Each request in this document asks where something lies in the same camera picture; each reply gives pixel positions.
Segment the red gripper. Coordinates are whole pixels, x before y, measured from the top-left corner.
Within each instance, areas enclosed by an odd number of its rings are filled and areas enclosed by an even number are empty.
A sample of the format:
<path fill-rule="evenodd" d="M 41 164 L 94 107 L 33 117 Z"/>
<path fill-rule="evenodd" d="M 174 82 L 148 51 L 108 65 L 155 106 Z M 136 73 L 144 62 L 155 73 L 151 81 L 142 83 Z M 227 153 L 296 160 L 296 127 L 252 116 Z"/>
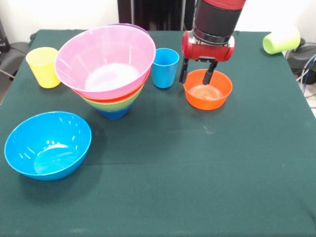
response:
<path fill-rule="evenodd" d="M 186 82 L 189 60 L 214 60 L 205 72 L 202 81 L 203 85 L 208 85 L 218 62 L 228 61 L 233 55 L 235 49 L 235 38 L 231 36 L 229 41 L 224 45 L 212 45 L 195 38 L 192 31 L 185 31 L 182 37 L 181 48 L 184 59 L 179 81 L 182 84 Z"/>

